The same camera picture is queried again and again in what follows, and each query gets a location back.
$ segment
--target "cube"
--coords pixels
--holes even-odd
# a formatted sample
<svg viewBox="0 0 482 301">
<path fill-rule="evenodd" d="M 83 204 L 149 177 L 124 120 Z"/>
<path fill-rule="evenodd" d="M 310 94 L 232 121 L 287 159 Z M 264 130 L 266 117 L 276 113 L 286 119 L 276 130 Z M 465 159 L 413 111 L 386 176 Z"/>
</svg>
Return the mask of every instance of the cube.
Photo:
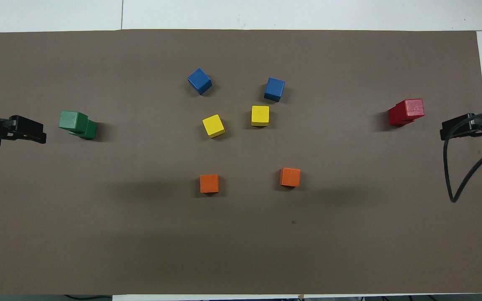
<svg viewBox="0 0 482 301">
<path fill-rule="evenodd" d="M 211 78 L 209 78 L 209 76 L 207 76 L 200 68 L 193 72 L 187 80 L 189 80 L 191 86 L 193 86 L 200 95 L 206 92 L 212 85 Z"/>
<path fill-rule="evenodd" d="M 265 88 L 264 98 L 272 101 L 280 101 L 282 92 L 284 91 L 285 82 L 276 78 L 270 77 L 267 80 L 267 86 Z"/>
<path fill-rule="evenodd" d="M 201 175 L 200 192 L 201 193 L 218 192 L 218 175 Z"/>
<path fill-rule="evenodd" d="M 388 111 L 390 125 L 404 126 L 417 118 L 425 116 L 423 99 L 405 99 Z"/>
<path fill-rule="evenodd" d="M 252 126 L 268 126 L 269 125 L 269 106 L 253 105 L 250 124 Z"/>
<path fill-rule="evenodd" d="M 217 137 L 218 135 L 226 132 L 218 115 L 208 117 L 202 120 L 202 122 L 204 124 L 204 128 L 206 128 L 207 135 L 210 138 Z"/>
<path fill-rule="evenodd" d="M 62 111 L 59 128 L 82 134 L 87 129 L 88 116 L 74 111 Z"/>
<path fill-rule="evenodd" d="M 300 186 L 300 169 L 284 167 L 280 170 L 280 185 L 289 187 Z"/>
<path fill-rule="evenodd" d="M 87 128 L 84 133 L 74 133 L 70 132 L 71 135 L 75 135 L 77 137 L 81 137 L 83 139 L 87 140 L 92 140 L 94 137 L 96 137 L 96 129 L 98 128 L 98 125 L 96 122 L 93 122 L 91 120 L 87 121 Z"/>
</svg>

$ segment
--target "stacked blocks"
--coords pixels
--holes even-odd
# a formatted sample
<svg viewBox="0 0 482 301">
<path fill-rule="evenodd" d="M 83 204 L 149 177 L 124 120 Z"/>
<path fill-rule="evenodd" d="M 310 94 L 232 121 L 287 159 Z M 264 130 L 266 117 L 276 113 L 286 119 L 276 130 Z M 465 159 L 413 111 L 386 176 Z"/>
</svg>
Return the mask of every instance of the stacked blocks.
<svg viewBox="0 0 482 301">
<path fill-rule="evenodd" d="M 187 80 L 189 80 L 191 86 L 193 86 L 200 95 L 206 92 L 212 85 L 211 78 L 209 78 L 209 76 L 207 76 L 200 68 L 193 72 Z"/>
<path fill-rule="evenodd" d="M 208 117 L 202 120 L 202 122 L 204 124 L 204 128 L 206 128 L 207 135 L 210 138 L 217 137 L 218 135 L 226 132 L 218 115 Z"/>
<path fill-rule="evenodd" d="M 272 101 L 280 101 L 282 92 L 284 91 L 285 82 L 276 78 L 270 77 L 267 80 L 267 87 L 265 88 L 264 98 Z"/>
<path fill-rule="evenodd" d="M 300 169 L 284 167 L 280 170 L 280 185 L 289 187 L 300 186 Z"/>
<path fill-rule="evenodd" d="M 218 175 L 201 175 L 200 192 L 201 193 L 218 192 Z"/>
<path fill-rule="evenodd" d="M 62 111 L 59 128 L 69 131 L 71 135 L 91 140 L 96 137 L 97 124 L 88 120 L 88 116 L 74 111 Z"/>
<path fill-rule="evenodd" d="M 391 125 L 404 126 L 424 115 L 423 100 L 421 98 L 403 100 L 390 109 L 388 114 Z"/>
<path fill-rule="evenodd" d="M 250 124 L 252 126 L 268 126 L 269 125 L 269 106 L 253 105 Z"/>
</svg>

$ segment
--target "brown mat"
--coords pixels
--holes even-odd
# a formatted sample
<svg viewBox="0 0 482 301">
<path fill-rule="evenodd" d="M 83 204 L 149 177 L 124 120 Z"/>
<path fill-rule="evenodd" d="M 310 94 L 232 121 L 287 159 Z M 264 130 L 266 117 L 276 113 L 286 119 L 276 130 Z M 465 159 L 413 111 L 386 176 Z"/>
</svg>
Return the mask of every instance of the brown mat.
<svg viewBox="0 0 482 301">
<path fill-rule="evenodd" d="M 425 117 L 387 125 L 419 97 Z M 57 128 L 61 110 L 98 139 Z M 482 292 L 482 167 L 452 204 L 438 137 L 466 112 L 482 112 L 474 32 L 0 33 L 0 117 L 48 135 L 0 147 L 0 293 Z M 226 134 L 208 139 L 213 114 Z M 481 155 L 452 141 L 454 185 Z M 284 166 L 301 187 L 278 185 Z"/>
</svg>

